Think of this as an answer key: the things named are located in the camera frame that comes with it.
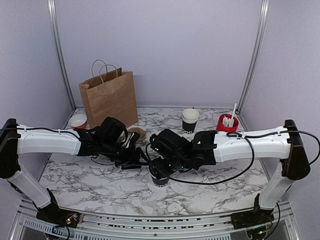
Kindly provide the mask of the black paper coffee cup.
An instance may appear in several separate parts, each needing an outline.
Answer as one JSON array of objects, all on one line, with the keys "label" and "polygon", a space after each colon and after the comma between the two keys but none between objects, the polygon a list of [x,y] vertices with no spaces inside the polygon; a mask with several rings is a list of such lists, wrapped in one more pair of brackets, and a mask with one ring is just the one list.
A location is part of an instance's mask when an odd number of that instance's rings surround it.
[{"label": "black paper coffee cup", "polygon": [[167,185],[167,183],[169,182],[169,178],[165,177],[159,173],[153,173],[152,171],[150,172],[151,174],[151,179],[152,182],[157,186],[157,187],[164,187]]}]

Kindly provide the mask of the black plastic cup lid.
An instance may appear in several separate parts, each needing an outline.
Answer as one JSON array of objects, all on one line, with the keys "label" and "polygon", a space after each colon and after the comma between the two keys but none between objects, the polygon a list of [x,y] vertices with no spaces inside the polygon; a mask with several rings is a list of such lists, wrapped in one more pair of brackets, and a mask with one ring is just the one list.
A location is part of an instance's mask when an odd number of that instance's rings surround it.
[{"label": "black plastic cup lid", "polygon": [[166,179],[170,175],[168,170],[163,167],[149,166],[149,172],[157,180]]}]

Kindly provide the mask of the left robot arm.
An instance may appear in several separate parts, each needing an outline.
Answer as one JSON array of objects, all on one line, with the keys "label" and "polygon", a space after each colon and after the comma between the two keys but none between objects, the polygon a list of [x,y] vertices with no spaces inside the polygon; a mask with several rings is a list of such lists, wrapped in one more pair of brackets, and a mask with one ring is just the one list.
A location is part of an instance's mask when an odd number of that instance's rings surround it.
[{"label": "left robot arm", "polygon": [[96,158],[102,155],[123,170],[139,169],[144,166],[140,161],[143,151],[136,147],[139,137],[138,132],[129,133],[114,117],[107,117],[92,129],[71,130],[28,127],[9,118],[0,130],[0,177],[33,202],[37,219],[76,228],[82,214],[60,208],[54,194],[19,163],[19,156],[58,153]]}]

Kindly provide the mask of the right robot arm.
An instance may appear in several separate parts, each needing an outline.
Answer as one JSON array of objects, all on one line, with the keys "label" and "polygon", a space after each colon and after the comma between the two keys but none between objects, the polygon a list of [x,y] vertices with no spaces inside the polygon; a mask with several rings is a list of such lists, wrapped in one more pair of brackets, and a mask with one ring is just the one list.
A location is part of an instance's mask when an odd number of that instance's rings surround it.
[{"label": "right robot arm", "polygon": [[164,129],[150,137],[151,149],[160,156],[148,158],[147,162],[153,183],[162,187],[177,171],[198,170],[232,160],[279,159],[271,180],[255,197],[253,209],[230,217],[234,229],[248,228],[274,220],[273,210],[280,198],[295,181],[310,173],[301,134],[291,119],[283,126],[260,131],[199,131],[191,141]]}]

